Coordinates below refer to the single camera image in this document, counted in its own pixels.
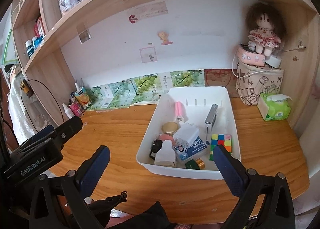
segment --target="green tissue package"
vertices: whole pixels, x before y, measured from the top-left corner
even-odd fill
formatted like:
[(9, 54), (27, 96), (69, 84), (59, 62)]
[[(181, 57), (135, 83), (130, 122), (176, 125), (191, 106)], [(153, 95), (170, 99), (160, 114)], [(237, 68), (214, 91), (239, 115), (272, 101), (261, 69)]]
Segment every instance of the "green tissue package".
[(265, 121), (285, 120), (288, 118), (291, 107), (287, 101), (291, 99), (283, 94), (260, 94), (258, 109)]

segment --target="grape picture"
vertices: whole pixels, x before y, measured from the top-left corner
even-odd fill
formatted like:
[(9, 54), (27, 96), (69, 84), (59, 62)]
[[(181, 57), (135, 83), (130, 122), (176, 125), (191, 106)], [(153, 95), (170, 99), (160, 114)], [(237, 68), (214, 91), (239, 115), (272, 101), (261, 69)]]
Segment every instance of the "grape picture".
[(171, 72), (173, 87), (204, 86), (204, 71), (177, 71)]
[(149, 92), (156, 88), (156, 82), (158, 81), (156, 75), (146, 75), (133, 79), (135, 85), (135, 91), (137, 94)]
[(124, 96), (126, 92), (129, 91), (129, 84), (130, 81), (115, 82), (109, 84), (109, 87), (113, 94), (113, 98), (118, 99), (120, 96)]
[(129, 107), (136, 96), (130, 80), (93, 87), (95, 102), (89, 110), (105, 110)]

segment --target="doll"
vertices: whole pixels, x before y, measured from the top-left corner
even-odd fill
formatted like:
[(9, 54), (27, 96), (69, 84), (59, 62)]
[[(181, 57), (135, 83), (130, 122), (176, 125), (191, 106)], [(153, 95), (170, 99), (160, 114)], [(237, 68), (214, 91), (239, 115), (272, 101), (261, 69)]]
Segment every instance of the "doll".
[(246, 16), (246, 25), (250, 31), (249, 49), (270, 56), (279, 47), (286, 35), (284, 20), (274, 7), (257, 3), (250, 7)]
[(159, 32), (158, 36), (160, 37), (162, 44), (161, 45), (166, 45), (166, 44), (173, 44), (173, 42), (169, 42), (169, 34), (167, 34), (166, 32)]

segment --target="canvas storage bag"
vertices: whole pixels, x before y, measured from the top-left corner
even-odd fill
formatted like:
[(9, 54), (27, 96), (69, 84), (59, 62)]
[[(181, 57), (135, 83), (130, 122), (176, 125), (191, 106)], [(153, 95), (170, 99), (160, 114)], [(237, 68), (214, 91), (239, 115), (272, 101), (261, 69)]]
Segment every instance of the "canvas storage bag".
[[(239, 61), (237, 65), (237, 75), (245, 76), (248, 74), (268, 71), (272, 67), (247, 65)], [(246, 105), (257, 105), (261, 93), (279, 94), (283, 80), (284, 70), (273, 68), (270, 72), (253, 74), (244, 78), (238, 78), (236, 90), (242, 102)]]

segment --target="white cable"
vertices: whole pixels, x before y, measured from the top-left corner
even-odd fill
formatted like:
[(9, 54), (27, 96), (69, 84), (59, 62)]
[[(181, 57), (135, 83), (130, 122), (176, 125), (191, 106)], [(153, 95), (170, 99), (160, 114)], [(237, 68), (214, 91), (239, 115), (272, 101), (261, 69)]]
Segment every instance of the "white cable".
[(247, 75), (245, 75), (245, 76), (237, 76), (237, 75), (235, 74), (235, 72), (233, 71), (233, 64), (235, 63), (235, 58), (236, 58), (236, 55), (233, 57), (233, 60), (232, 60), (231, 71), (232, 71), (233, 75), (234, 75), (235, 77), (237, 77), (237, 78), (244, 78), (244, 77), (248, 77), (248, 76), (254, 75), (254, 74), (271, 72), (271, 71), (273, 70), (273, 67), (272, 67), (271, 70), (255, 72), (255, 73), (252, 73), (252, 74), (247, 74)]
[(282, 50), (281, 52), (289, 52), (289, 51), (295, 51), (295, 50), (300, 50), (300, 49), (305, 49), (305, 46), (301, 46), (301, 47), (297, 47), (297, 48), (293, 48), (293, 49), (289, 49), (289, 50)]
[(17, 9), (17, 7), (19, 6), (19, 9), (21, 8), (20, 6), (21, 6), (21, 0), (19, 1), (19, 4), (17, 4), (16, 5), (16, 7), (14, 8), (14, 10), (11, 12), (11, 17), (10, 17), (10, 22), (11, 22), (11, 20), (12, 20), (12, 15), (13, 15), (13, 13), (14, 13), (14, 11)]

